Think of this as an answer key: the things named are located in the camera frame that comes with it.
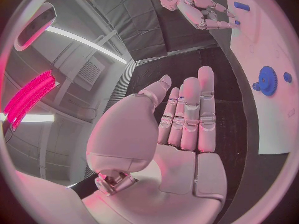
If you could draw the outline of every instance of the white robotic hand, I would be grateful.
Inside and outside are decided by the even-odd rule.
[[[173,102],[178,88],[170,93],[159,125],[159,144],[169,144],[183,150],[214,152],[216,143],[216,116],[214,73],[208,66],[198,70],[198,78],[190,77],[180,88],[178,102]],[[169,114],[169,106],[176,112]]]
[[[187,20],[196,29],[225,29],[236,28],[234,23],[227,23],[225,21],[218,21],[216,13],[212,10],[215,9],[220,12],[226,13],[229,17],[235,16],[223,5],[214,2],[213,0],[160,0],[162,6],[168,10],[179,9]],[[198,8],[206,8],[207,10],[200,11]]]
[[[107,195],[132,185],[130,172],[141,171],[152,161],[158,140],[153,112],[170,87],[171,78],[164,75],[117,102],[96,124],[86,157],[90,169],[99,173],[98,188]]]

